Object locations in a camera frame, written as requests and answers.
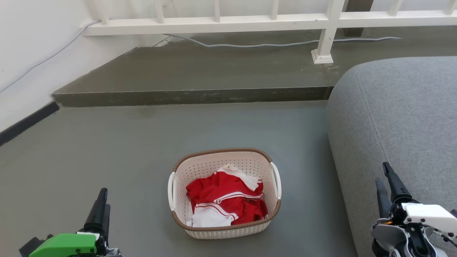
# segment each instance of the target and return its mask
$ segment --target floor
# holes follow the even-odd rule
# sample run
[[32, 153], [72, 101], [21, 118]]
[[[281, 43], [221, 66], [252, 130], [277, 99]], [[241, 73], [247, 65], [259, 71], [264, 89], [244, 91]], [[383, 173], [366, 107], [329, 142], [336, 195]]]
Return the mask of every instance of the floor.
[[[357, 64], [397, 57], [457, 55], [456, 32], [457, 26], [366, 28], [363, 38], [402, 39], [335, 42], [331, 50], [334, 63], [320, 65], [315, 65], [310, 55], [317, 43], [206, 48], [179, 41], [134, 49], [60, 88], [53, 96], [68, 107], [274, 101], [272, 95], [276, 101], [285, 101], [297, 100], [300, 94], [303, 100], [322, 100], [328, 98], [325, 88], [333, 87]], [[249, 45], [304, 42], [319, 36], [320, 30], [306, 30], [202, 33], [192, 38], [206, 44]], [[343, 38], [341, 31], [336, 38]]]
[[[0, 147], [2, 255], [81, 228], [101, 187], [110, 245], [126, 257], [356, 256], [325, 128], [326, 101], [67, 108]], [[172, 219], [171, 169], [208, 149], [255, 147], [282, 180], [262, 233], [191, 238]]]

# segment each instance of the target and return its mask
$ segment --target white robot part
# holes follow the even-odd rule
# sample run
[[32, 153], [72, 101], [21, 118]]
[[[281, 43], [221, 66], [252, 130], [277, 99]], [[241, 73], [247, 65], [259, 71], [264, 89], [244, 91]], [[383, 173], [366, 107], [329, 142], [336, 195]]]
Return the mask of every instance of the white robot part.
[[408, 223], [422, 223], [438, 230], [457, 234], [457, 218], [437, 204], [402, 203]]

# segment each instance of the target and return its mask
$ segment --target seam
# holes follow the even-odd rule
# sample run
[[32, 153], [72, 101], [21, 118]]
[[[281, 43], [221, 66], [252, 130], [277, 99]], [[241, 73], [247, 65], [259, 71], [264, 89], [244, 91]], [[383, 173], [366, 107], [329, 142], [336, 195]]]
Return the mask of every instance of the seam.
[[384, 143], [383, 143], [383, 141], [381, 139], [381, 135], [379, 134], [379, 131], [377, 129], [376, 122], [374, 121], [372, 112], [370, 110], [370, 106], [368, 105], [368, 101], [367, 101], [367, 98], [365, 96], [365, 92], [363, 91], [363, 88], [360, 85], [358, 73], [356, 73], [356, 81], [357, 81], [357, 86], [358, 86], [358, 89], [359, 89], [360, 97], [363, 100], [363, 106], [365, 107], [365, 112], [367, 113], [367, 117], [370, 120], [370, 124], [372, 126], [372, 131], [373, 131], [373, 133], [375, 134], [375, 137], [376, 137], [377, 146], [378, 146], [379, 150], [381, 151], [381, 154], [383, 155], [383, 158], [386, 161], [390, 162], [389, 161], [389, 157], [387, 155], [387, 152], [386, 152], [386, 150], [384, 148]]

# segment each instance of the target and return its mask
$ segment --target white stripe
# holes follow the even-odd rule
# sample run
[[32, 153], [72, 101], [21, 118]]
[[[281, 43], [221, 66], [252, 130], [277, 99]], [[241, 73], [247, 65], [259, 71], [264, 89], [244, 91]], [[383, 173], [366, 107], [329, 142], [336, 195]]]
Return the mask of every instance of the white stripe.
[[228, 193], [226, 195], [223, 195], [223, 196], [215, 199], [214, 202], [221, 203], [223, 200], [235, 198], [235, 197], [244, 197], [244, 198], [249, 198], [249, 199], [262, 199], [263, 194], [261, 193], [260, 195], [248, 195], [248, 194], [245, 194], [242, 192], [232, 192], [232, 193]]
[[206, 207], [214, 207], [215, 209], [217, 209], [222, 215], [224, 216], [233, 216], [233, 218], [235, 220], [238, 219], [238, 215], [236, 213], [228, 213], [226, 212], [219, 204], [217, 203], [199, 203], [197, 205], [195, 205], [195, 208], [206, 208]]

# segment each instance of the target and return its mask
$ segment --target white railing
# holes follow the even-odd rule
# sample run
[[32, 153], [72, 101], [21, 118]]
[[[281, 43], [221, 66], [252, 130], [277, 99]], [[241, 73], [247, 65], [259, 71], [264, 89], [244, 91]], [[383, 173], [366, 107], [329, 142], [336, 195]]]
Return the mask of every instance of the white railing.
[[109, 20], [102, 0], [93, 1], [101, 22], [88, 27], [85, 36], [322, 29], [311, 52], [316, 64], [333, 63], [330, 50], [337, 28], [457, 25], [457, 0], [437, 11], [399, 11], [402, 0], [392, 0], [389, 11], [367, 12], [342, 12], [345, 0], [329, 0], [326, 13], [283, 15], [278, 14], [280, 0], [273, 0], [269, 16], [220, 16], [219, 0], [214, 0], [214, 17], [194, 18], [164, 18], [161, 0], [155, 0], [156, 18], [121, 20]]

